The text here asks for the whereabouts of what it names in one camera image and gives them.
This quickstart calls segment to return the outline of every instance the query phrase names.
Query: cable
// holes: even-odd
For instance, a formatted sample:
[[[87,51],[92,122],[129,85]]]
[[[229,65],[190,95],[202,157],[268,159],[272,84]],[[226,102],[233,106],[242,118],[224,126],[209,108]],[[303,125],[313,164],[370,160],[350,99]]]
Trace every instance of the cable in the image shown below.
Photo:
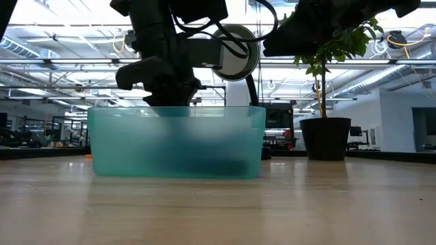
[[[371,45],[371,51],[373,52],[373,56],[371,56],[369,59],[372,59],[376,56],[380,56],[388,51],[388,45],[385,42],[374,42]]]
[[[409,52],[407,51],[406,46],[404,46],[404,52],[406,53],[407,58],[410,59],[410,55],[409,55]]]
[[[420,42],[424,41],[424,39],[426,38],[425,35],[427,34],[427,31],[428,31],[428,29],[425,29],[425,34],[424,34],[424,36],[422,37],[421,40],[416,41],[416,42],[414,42],[414,43],[412,43],[412,44],[398,44],[398,43],[396,43],[396,42],[393,42],[393,41],[390,40],[390,37],[392,37],[392,35],[389,35],[389,36],[388,36],[388,42],[390,42],[391,44],[395,44],[395,45],[397,45],[397,46],[402,46],[402,47],[413,46],[413,45],[415,45],[415,44],[419,44]]]
[[[412,67],[411,69],[414,71],[415,75],[417,75],[418,79],[420,80],[420,83],[421,83],[422,87],[425,88],[425,85],[422,82],[422,80],[421,80],[420,76],[418,75],[418,73],[416,72],[415,68]],[[429,95],[432,97],[432,99],[436,99],[436,96],[432,92],[429,92]]]
[[[244,54],[241,54],[241,53],[239,53],[239,52],[237,52],[235,49],[233,49],[232,47],[230,47],[228,44],[226,44],[225,42],[224,42],[224,40],[228,40],[228,41],[231,41],[231,40],[229,40],[229,39],[227,39],[227,38],[224,38],[224,37],[215,37],[214,35],[212,35],[212,34],[210,34],[210,33],[207,33],[207,32],[205,32],[205,31],[199,31],[199,32],[197,32],[197,33],[199,33],[199,34],[204,34],[204,35],[207,35],[207,36],[209,36],[209,37],[211,37],[211,38],[213,38],[213,39],[216,39],[216,40],[219,40],[219,41],[221,41],[221,44],[225,47],[225,48],[227,48],[228,50],[229,50],[229,52],[231,52],[234,56],[236,56],[236,57],[238,57],[238,58],[240,58],[240,59],[245,59],[245,58],[247,58],[249,55],[250,55],[250,47],[248,46],[248,48],[247,47],[245,47],[243,44],[240,44],[240,45],[238,45],[236,42],[235,42],[235,44],[236,45],[238,45],[238,47],[244,52]]]
[[[184,31],[184,32],[194,32],[194,33],[198,33],[201,32],[203,30],[205,30],[206,28],[210,27],[211,25],[213,25],[213,22],[210,20],[209,22],[207,22],[205,25],[203,25],[202,27],[184,27],[179,21],[178,18],[175,15],[172,15],[173,19],[174,19],[174,23],[176,23],[176,26]]]
[[[113,39],[113,41],[112,41],[112,47],[114,48],[115,52],[117,52],[117,53],[122,53],[122,52],[124,51],[124,45],[125,45],[125,34],[124,34],[124,36],[123,36],[123,45],[121,46],[121,50],[118,50],[118,49],[115,47],[115,38],[116,38],[116,36],[114,35],[114,39]]]
[[[406,83],[408,83],[409,84],[409,86],[412,86],[413,84],[411,84],[404,76],[403,76],[403,74],[401,74],[401,72],[399,72],[399,71],[396,71],[396,72],[398,72],[398,74],[400,74],[400,76],[404,79],[404,81],[406,81]],[[425,97],[427,97],[427,98],[429,98],[429,99],[434,99],[434,100],[436,100],[436,98],[434,98],[434,97],[430,97],[430,96],[428,96],[427,94],[425,94],[425,93],[423,93],[423,92],[420,92],[422,95],[424,95]]]
[[[256,13],[259,10],[259,14],[262,11],[262,8],[260,7],[260,2],[257,1],[255,8],[256,8]],[[258,35],[261,35],[261,28],[262,28],[262,22],[260,19],[256,19],[256,31],[258,32]],[[260,98],[260,90],[262,89],[262,103],[264,102],[264,85],[263,85],[263,77],[262,77],[262,64],[259,60],[259,77],[258,77],[258,98]]]
[[[277,17],[277,13],[274,9],[274,7],[267,2],[266,0],[256,0],[258,3],[262,4],[263,6],[265,6],[268,10],[270,10],[271,14],[274,16],[274,25],[272,27],[272,31],[270,31],[268,34],[261,36],[261,37],[257,37],[257,38],[239,38],[239,37],[235,37],[238,41],[240,42],[260,42],[260,41],[264,41],[266,38],[268,38],[273,32],[275,32],[277,30],[277,28],[279,27],[279,19]],[[225,30],[223,28],[223,26],[219,23],[216,22],[215,23],[218,27],[218,29],[227,37],[230,38],[230,36],[232,36],[232,34],[230,34],[227,30]]]

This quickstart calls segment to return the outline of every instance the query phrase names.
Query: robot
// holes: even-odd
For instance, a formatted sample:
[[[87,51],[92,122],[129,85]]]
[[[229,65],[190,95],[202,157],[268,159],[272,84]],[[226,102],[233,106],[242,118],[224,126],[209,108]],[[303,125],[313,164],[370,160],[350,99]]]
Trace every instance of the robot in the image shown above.
[[[267,0],[256,1],[271,11],[274,26],[263,37],[243,39],[232,36],[219,23],[228,17],[225,0],[112,0],[112,8],[130,17],[135,37],[132,46],[142,58],[118,70],[118,87],[131,90],[141,82],[152,93],[144,98],[150,106],[188,106],[202,88],[193,67],[220,69],[224,48],[240,59],[250,55],[250,49],[242,43],[253,42],[263,42],[265,56],[313,54],[332,39],[335,31],[356,27],[390,8],[402,17],[420,4],[420,0],[300,0],[292,17],[279,27],[274,7]],[[179,18],[185,24],[202,18],[209,22],[189,28]],[[213,24],[224,36],[203,32]],[[174,25],[183,32],[176,33]],[[190,38],[197,33],[212,38]],[[236,52],[224,41],[234,42],[244,53]],[[247,84],[252,102],[257,101],[251,76]]]

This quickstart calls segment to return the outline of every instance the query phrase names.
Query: translucent teal bin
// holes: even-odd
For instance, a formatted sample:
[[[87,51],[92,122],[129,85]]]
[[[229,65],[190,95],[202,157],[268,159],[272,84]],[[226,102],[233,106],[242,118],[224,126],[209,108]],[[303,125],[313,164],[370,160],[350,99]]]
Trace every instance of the translucent teal bin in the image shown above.
[[[90,108],[98,176],[256,178],[265,109]]]

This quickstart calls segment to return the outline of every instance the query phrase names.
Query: table surface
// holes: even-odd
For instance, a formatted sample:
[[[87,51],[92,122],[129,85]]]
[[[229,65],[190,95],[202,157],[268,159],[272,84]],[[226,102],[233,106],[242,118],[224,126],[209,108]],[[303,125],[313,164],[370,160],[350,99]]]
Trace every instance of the table surface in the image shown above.
[[[435,244],[436,165],[274,158],[257,180],[100,178],[0,161],[0,244]]]

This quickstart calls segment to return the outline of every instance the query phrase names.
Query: ceiling light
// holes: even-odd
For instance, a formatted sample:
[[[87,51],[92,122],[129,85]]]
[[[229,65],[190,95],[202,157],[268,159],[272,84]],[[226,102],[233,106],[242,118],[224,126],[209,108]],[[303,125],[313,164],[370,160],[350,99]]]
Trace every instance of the ceiling light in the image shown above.
[[[314,109],[294,109],[294,112],[314,112]]]
[[[119,62],[121,64],[132,64],[132,63],[135,63],[138,61],[140,61],[140,59],[121,59],[121,60],[119,60]]]
[[[85,97],[84,99],[99,100],[99,99],[118,99],[118,97]]]
[[[112,64],[111,59],[53,59],[53,64]]]
[[[82,110],[88,110],[89,108],[91,108],[91,106],[89,105],[73,105],[75,108],[79,108]]]
[[[0,59],[0,64],[44,64],[41,59]]]
[[[311,108],[312,106],[314,106],[314,105],[316,105],[316,104],[318,104],[318,102],[313,102],[312,104],[306,106],[306,108]]]
[[[344,62],[332,61],[332,63],[342,63],[342,64],[365,64],[365,65],[376,65],[376,64],[388,64],[389,60],[345,60]]]
[[[142,100],[144,97],[120,97],[120,99],[126,99],[126,100]]]
[[[43,97],[6,97],[8,99],[44,99]]]
[[[302,97],[278,97],[276,99],[284,99],[284,100],[296,100],[296,101],[313,101],[316,98],[302,98]]]
[[[327,98],[326,101],[355,101],[357,98]]]
[[[59,103],[59,104],[61,104],[61,105],[67,105],[67,106],[70,106],[70,105],[71,105],[71,104],[69,104],[69,103],[67,103],[67,102],[59,101],[59,100],[57,100],[57,99],[55,99],[55,100],[53,100],[53,101],[55,101],[56,103]]]
[[[82,99],[80,97],[49,97],[47,99]]]
[[[42,91],[40,89],[35,89],[35,88],[20,88],[18,90],[26,93],[31,93],[33,95],[53,95],[51,93],[47,93],[46,91]]]
[[[426,60],[426,59],[418,59],[418,60],[403,60],[397,61],[398,65],[434,65],[436,63],[435,60]]]
[[[223,100],[220,97],[196,97],[196,99],[201,99],[201,100]]]

